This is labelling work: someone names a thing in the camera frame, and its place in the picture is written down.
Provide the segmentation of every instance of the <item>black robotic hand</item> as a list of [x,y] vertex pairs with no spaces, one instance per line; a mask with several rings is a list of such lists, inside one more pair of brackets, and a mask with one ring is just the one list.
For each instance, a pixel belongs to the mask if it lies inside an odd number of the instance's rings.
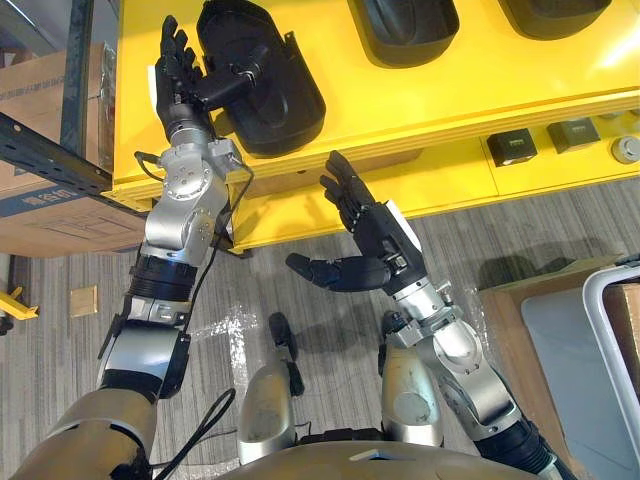
[[328,261],[292,253],[287,265],[315,285],[337,292],[382,288],[394,295],[425,277],[418,239],[395,205],[376,202],[338,152],[331,152],[326,167],[335,180],[320,178],[325,197],[338,208],[363,256]]
[[160,58],[156,62],[156,112],[162,121],[167,139],[182,128],[195,126],[211,131],[209,114],[196,93],[202,80],[202,70],[193,66],[194,51],[187,46],[187,34],[178,30],[178,22],[169,15],[162,24]]

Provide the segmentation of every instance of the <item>small wooden block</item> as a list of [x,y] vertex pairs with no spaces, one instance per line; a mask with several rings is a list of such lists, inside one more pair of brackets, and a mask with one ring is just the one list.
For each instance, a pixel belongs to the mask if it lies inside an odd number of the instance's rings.
[[69,296],[71,318],[98,313],[98,286],[75,288]]

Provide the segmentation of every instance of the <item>cardboard box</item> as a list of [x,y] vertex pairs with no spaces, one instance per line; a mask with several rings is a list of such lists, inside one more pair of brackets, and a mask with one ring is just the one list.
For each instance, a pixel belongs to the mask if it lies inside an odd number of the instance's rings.
[[[113,66],[104,45],[91,48],[86,158],[109,171],[113,157],[113,89],[109,77]],[[62,52],[1,69],[0,111],[58,142],[64,68]],[[139,244],[143,232],[141,218],[0,161],[2,252],[55,257],[118,251]]]
[[603,302],[631,383],[640,400],[640,284],[607,287]]
[[0,251],[57,257],[118,251],[142,241],[143,219],[35,175],[18,175],[13,188],[7,188],[14,170],[0,165]]
[[[66,52],[0,69],[0,111],[58,143]],[[105,44],[91,46],[85,158],[113,169],[115,57]]]
[[582,287],[592,273],[613,265],[619,255],[579,260],[547,275],[483,290],[480,298],[502,358],[502,374],[524,414],[539,428],[551,448],[572,467],[584,471],[567,447],[547,380],[521,313],[530,297]]

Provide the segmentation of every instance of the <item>yellow object on floor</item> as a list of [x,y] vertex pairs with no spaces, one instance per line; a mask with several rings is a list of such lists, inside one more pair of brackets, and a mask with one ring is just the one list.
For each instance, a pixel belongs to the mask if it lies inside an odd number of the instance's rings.
[[16,288],[11,294],[0,292],[0,310],[17,320],[36,318],[38,316],[38,307],[26,307],[16,300],[21,293],[22,287]]
[[69,293],[69,316],[83,317],[98,312],[98,286],[74,288]]

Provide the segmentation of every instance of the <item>black box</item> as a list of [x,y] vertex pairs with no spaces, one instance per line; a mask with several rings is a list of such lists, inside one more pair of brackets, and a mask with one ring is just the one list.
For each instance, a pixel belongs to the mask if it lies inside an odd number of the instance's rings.
[[497,167],[526,162],[538,154],[533,138],[526,128],[494,133],[487,138],[487,145]]
[[547,131],[558,153],[578,150],[600,141],[600,135],[590,118],[552,123]]

